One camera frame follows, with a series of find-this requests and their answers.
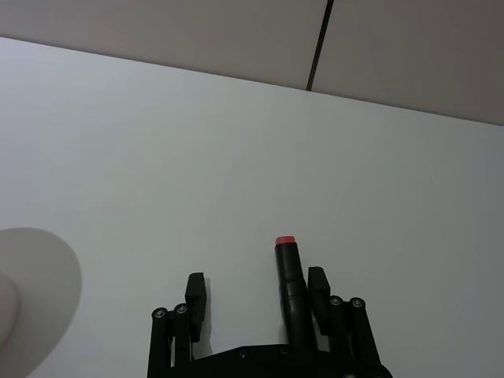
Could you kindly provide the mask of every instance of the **bolt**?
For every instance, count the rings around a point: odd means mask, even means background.
[[[331,301],[329,301],[332,305],[334,306],[337,306],[337,305],[341,305],[341,303],[343,302],[343,300],[340,298],[340,297],[331,297]]]
[[[354,298],[352,299],[352,305],[354,305],[354,307],[363,307],[364,301],[360,298]]]
[[[185,313],[187,311],[186,305],[178,305],[176,308],[177,313]]]
[[[166,315],[166,311],[164,311],[163,309],[159,309],[158,311],[156,311],[156,313],[154,314],[154,316],[157,318],[157,319],[161,319],[164,315]]]

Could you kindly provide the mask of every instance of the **white table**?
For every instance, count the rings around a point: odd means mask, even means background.
[[[279,342],[282,234],[367,301],[394,376],[504,373],[504,128],[9,39],[0,69],[0,228],[83,276],[31,378],[146,376],[190,272],[214,353]]]

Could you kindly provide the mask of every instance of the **red cap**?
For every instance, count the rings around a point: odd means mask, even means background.
[[[279,244],[284,244],[284,243],[296,243],[296,238],[292,235],[289,235],[289,236],[279,236],[275,240],[275,246],[278,246]]]

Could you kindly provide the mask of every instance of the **screw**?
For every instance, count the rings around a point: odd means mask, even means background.
[[[341,303],[343,302],[343,300],[340,298],[340,297],[331,297],[331,301],[329,301],[332,305],[334,306],[337,306],[337,305],[341,305]]]
[[[178,305],[176,307],[176,312],[177,313],[185,313],[187,311],[187,306],[186,305]]]
[[[354,307],[363,307],[364,301],[360,298],[353,298],[352,305],[354,305]]]
[[[154,316],[157,318],[157,319],[161,319],[164,315],[166,315],[166,311],[164,311],[163,309],[159,309],[158,311],[156,311],[156,313],[154,314]]]

